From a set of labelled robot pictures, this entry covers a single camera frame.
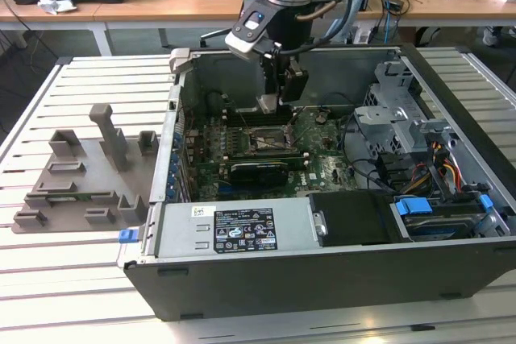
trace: blue tab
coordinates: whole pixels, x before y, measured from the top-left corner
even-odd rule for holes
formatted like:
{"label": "blue tab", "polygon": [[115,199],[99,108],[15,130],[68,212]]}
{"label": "blue tab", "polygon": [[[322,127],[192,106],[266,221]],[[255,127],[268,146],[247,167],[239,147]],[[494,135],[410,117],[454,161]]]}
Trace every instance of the blue tab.
{"label": "blue tab", "polygon": [[486,195],[485,193],[481,195],[481,203],[484,206],[484,209],[488,211],[493,207],[493,201],[489,197],[489,195]]}
{"label": "blue tab", "polygon": [[119,243],[135,243],[138,242],[138,230],[125,229],[120,230]]}
{"label": "blue tab", "polygon": [[425,197],[404,197],[396,203],[400,215],[431,213],[432,208]]}
{"label": "blue tab", "polygon": [[402,201],[396,203],[396,208],[401,216],[407,215],[409,213],[409,209],[405,207],[405,204]]}

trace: power supply label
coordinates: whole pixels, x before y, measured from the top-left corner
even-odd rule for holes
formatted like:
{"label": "power supply label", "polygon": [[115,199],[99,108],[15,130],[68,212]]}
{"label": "power supply label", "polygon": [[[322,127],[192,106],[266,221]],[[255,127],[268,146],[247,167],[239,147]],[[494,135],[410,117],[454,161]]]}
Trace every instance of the power supply label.
{"label": "power supply label", "polygon": [[214,215],[217,253],[277,250],[273,209],[234,209]]}

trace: blue cable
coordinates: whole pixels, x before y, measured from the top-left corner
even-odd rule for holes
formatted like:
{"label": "blue cable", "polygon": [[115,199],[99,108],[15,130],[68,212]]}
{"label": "blue cable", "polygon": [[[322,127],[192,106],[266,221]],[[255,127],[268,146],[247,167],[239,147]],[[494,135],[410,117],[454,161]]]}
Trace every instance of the blue cable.
{"label": "blue cable", "polygon": [[385,38],[384,38],[384,44],[387,43],[387,40],[389,39],[389,22],[390,22],[390,11],[389,11],[389,1],[385,0],[387,3],[387,19],[385,20]]}

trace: yellow wire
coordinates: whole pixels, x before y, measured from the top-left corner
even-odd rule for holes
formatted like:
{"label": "yellow wire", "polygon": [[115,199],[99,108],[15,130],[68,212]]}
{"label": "yellow wire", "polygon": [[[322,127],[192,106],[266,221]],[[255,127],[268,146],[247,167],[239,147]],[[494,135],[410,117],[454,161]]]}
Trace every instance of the yellow wire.
{"label": "yellow wire", "polygon": [[430,173],[427,173],[424,177],[422,177],[421,179],[416,181],[414,184],[412,184],[409,188],[407,188],[404,193],[408,193],[409,191],[416,189],[421,184],[423,184],[425,181],[427,181],[429,177],[430,177]]}
{"label": "yellow wire", "polygon": [[455,170],[452,168],[449,164],[443,164],[444,167],[448,168],[451,171],[451,174],[453,175],[453,184],[457,185],[457,175],[455,174]]}

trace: barcode sticker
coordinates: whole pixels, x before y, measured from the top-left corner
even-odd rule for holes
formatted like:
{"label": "barcode sticker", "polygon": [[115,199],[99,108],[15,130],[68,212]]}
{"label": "barcode sticker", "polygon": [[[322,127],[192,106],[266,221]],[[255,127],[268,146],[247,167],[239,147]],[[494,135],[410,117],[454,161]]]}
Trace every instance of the barcode sticker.
{"label": "barcode sticker", "polygon": [[192,207],[192,218],[193,217],[213,217],[213,214],[217,206],[215,205],[198,205]]}

